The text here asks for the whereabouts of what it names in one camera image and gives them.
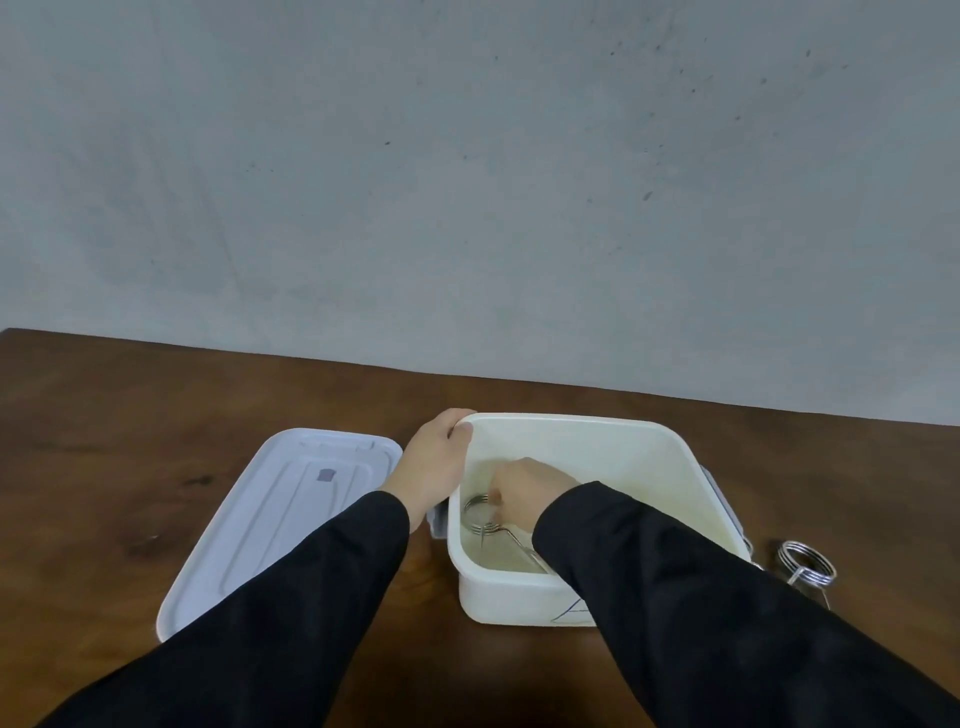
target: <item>plastic lid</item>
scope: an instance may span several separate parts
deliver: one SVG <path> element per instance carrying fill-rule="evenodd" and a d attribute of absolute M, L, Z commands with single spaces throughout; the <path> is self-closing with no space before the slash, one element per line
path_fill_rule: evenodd
<path fill-rule="evenodd" d="M 241 473 L 180 570 L 156 617 L 169 639 L 376 490 L 403 450 L 385 437 L 288 429 Z"/>

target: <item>person's left hand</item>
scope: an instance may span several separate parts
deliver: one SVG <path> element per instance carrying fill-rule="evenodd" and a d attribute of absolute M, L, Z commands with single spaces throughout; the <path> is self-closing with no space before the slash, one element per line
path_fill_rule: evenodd
<path fill-rule="evenodd" d="M 448 409 L 417 430 L 400 462 L 380 486 L 396 496 L 410 516 L 410 533 L 417 530 L 426 512 L 449 497 L 464 476 L 467 445 L 473 425 L 457 425 L 472 409 Z"/>

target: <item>person's right arm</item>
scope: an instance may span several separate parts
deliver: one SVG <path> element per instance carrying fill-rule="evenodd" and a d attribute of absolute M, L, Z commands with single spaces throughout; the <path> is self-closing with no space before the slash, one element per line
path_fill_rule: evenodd
<path fill-rule="evenodd" d="M 493 485 L 660 728 L 960 726 L 917 670 L 656 508 L 530 460 Z"/>

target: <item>white plastic container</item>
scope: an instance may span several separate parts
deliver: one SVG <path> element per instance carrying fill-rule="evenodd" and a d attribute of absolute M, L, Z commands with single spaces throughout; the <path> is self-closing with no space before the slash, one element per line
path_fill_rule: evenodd
<path fill-rule="evenodd" d="M 265 442 L 227 493 L 160 605 L 161 642 L 387 479 L 400 445 L 299 427 Z"/>
<path fill-rule="evenodd" d="M 662 425 L 599 417 L 536 414 L 470 415 L 473 439 L 460 487 L 450 497 L 447 549 L 460 572 L 460 603 L 489 624 L 593 625 L 587 606 L 556 574 L 542 573 L 507 534 L 484 539 L 461 524 L 463 503 L 486 493 L 493 468 L 532 457 L 579 482 L 600 480 L 673 516 L 727 551 L 750 561 L 738 524 L 690 448 Z M 511 526 L 530 545 L 530 534 Z"/>

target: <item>person's right hand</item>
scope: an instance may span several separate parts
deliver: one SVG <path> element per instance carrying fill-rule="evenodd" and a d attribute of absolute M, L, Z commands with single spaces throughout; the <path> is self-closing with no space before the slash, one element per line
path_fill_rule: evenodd
<path fill-rule="evenodd" d="M 579 483 L 556 468 L 530 457 L 498 465 L 490 486 L 496 521 L 513 523 L 533 533 L 540 514 Z"/>

